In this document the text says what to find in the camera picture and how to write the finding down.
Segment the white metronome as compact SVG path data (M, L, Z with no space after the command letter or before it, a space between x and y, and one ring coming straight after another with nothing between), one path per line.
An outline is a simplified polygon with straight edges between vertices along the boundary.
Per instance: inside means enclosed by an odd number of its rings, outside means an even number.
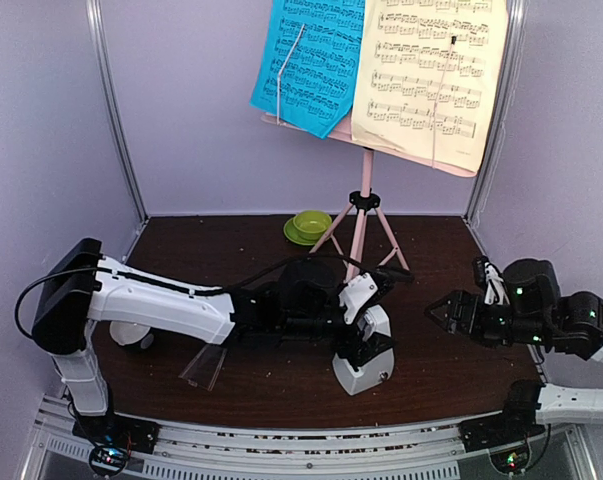
M376 331L391 336L389 317L380 305L370 307L358 321L361 319L372 324ZM354 396L389 380L394 370L394 362L392 349L379 355L360 370L353 370L343 360L333 359L332 369L343 390Z

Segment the pink music stand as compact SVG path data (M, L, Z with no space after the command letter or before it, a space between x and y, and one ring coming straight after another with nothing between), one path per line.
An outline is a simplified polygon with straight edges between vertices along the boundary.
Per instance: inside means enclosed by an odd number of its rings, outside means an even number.
M362 143L357 142L352 137L351 132L351 115L348 114L343 120L337 124L334 129L329 133L328 139L337 140L340 142L348 143L351 145L357 145L362 148L362 175L361 175L361 186L359 190L355 190L349 194L348 203L337 215L331 226L321 236L321 238L314 244L311 253L316 253L327 241L331 241L336 251L339 254L343 253L341 245L334 236L336 228L342 223L345 217L350 213L351 210L356 210L355 227L352 236L352 242L349 252L349 257L356 262L361 262L365 236L368 223L368 217L370 213L378 219L382 226L383 231L387 239L390 242L389 253L380 261L380 266L389 267L390 271L397 273L400 276L409 279L411 277L411 270L408 262L404 256L404 253L396 239L395 233L393 232L387 216L381 209L381 199L373 192L372 180L373 180L373 164L374 154L383 153L391 155L408 162L417 163L419 165L429 166L431 169L445 172L446 174L460 177L460 178L472 178L476 174L469 170L462 169L457 166L449 165L443 162L430 160L417 159L416 157L410 157L406 154L399 153L388 147L367 147Z

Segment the clear metronome front cover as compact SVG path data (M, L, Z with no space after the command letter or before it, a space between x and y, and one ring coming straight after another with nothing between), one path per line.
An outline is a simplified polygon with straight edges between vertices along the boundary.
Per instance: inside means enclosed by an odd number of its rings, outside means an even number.
M190 386L212 391L222 370L227 349L206 344L179 374Z

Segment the yellow sheet music page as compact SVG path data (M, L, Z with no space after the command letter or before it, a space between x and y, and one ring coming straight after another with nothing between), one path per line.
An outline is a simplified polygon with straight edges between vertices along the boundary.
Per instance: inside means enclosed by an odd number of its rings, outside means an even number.
M366 2L353 141L476 175L508 23L504 1Z

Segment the blue sheet music page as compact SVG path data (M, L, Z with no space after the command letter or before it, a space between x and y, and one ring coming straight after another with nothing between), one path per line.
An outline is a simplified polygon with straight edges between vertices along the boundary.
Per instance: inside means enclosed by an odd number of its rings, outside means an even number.
M324 139L353 106L365 2L272 3L250 105Z

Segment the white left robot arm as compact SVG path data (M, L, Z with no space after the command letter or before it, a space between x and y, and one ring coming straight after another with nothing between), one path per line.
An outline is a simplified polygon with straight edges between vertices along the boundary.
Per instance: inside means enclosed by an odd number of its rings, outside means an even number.
M241 341L326 340L339 384L357 395L393 373L394 342L381 301L396 283L412 280L410 271L381 264L359 267L341 281L329 255L308 253L233 285L200 286L132 268L85 238L33 283L40 297L26 336L52 357L87 429L114 444L125 424L112 412L111 389L93 349L98 322L120 324L134 340L163 330L219 351Z

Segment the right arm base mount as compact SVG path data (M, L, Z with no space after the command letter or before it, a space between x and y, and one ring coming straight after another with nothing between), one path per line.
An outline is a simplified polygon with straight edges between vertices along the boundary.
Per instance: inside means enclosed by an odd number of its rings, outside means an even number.
M493 469L509 478L527 473L544 454L550 434L543 425L520 415L498 413L462 421L459 437L466 453L486 451ZM545 436L542 453L533 460L531 440Z

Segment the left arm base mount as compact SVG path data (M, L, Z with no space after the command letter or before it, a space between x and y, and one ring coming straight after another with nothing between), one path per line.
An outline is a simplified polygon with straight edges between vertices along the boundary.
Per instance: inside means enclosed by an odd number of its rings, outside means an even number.
M79 416L72 434L92 445L87 460L92 471L101 477L112 477L125 470L133 453L152 454L159 430L156 422L126 416Z

